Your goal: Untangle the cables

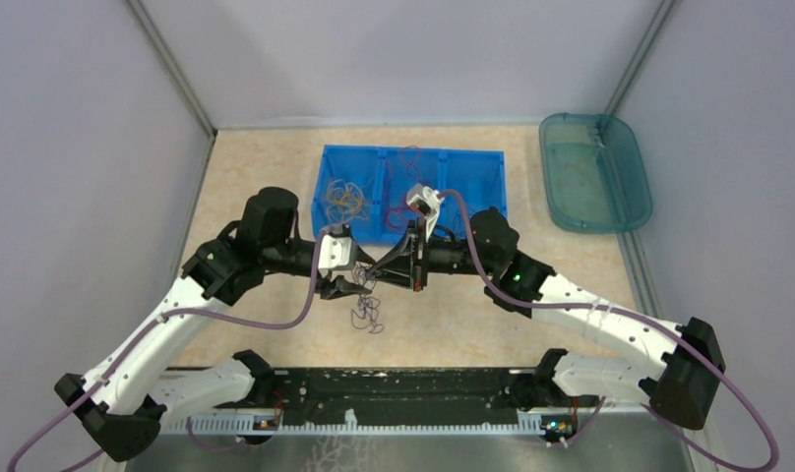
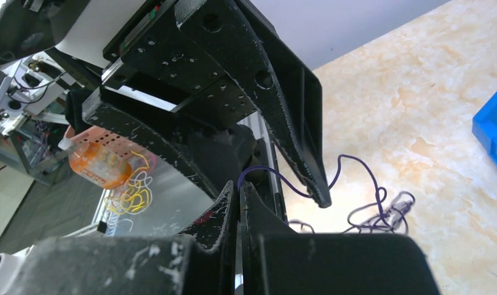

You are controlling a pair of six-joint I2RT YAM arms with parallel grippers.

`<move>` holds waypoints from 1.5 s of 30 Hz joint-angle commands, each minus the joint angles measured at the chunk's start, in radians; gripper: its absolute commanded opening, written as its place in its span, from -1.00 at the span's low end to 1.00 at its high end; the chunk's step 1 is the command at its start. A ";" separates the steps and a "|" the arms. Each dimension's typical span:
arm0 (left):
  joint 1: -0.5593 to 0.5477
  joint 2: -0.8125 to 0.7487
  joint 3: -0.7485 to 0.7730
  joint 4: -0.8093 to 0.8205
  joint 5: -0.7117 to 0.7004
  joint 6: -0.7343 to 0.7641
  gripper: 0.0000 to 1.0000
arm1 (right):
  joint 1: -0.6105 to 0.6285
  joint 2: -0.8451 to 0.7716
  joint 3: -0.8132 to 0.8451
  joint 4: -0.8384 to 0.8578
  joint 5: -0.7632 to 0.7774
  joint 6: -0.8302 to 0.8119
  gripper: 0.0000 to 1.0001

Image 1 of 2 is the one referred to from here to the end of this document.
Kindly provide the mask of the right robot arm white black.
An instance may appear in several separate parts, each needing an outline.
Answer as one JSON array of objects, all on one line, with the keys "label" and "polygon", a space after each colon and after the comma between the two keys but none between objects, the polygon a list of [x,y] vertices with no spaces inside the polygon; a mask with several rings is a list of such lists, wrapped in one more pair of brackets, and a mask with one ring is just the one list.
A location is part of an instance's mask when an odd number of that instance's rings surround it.
[{"label": "right robot arm white black", "polygon": [[726,370],[714,328],[691,318],[657,320],[583,289],[518,248],[520,236],[494,207],[475,213],[461,239],[436,235],[431,222],[410,223],[400,242],[370,268],[378,281],[422,290],[429,274],[482,277],[499,308],[577,333],[613,351],[589,358],[556,349],[534,391],[547,405],[567,397],[609,396],[648,406],[663,420],[698,431],[705,426]]}]

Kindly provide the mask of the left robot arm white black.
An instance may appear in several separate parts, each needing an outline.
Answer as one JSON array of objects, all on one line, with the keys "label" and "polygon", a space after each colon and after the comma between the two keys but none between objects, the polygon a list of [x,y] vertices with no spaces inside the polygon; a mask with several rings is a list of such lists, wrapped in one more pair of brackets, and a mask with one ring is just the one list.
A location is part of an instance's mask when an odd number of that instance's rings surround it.
[{"label": "left robot arm white black", "polygon": [[59,397],[101,450],[117,463],[145,451],[161,429],[213,407],[275,397],[275,372],[250,350],[174,383],[161,379],[172,361],[211,321],[269,274],[305,276],[305,299],[332,300],[363,292],[344,273],[370,263],[345,223],[323,228],[313,241],[298,230],[298,199],[280,187],[250,197],[228,223],[183,265],[160,304],[104,361],[85,374],[63,376]]}]

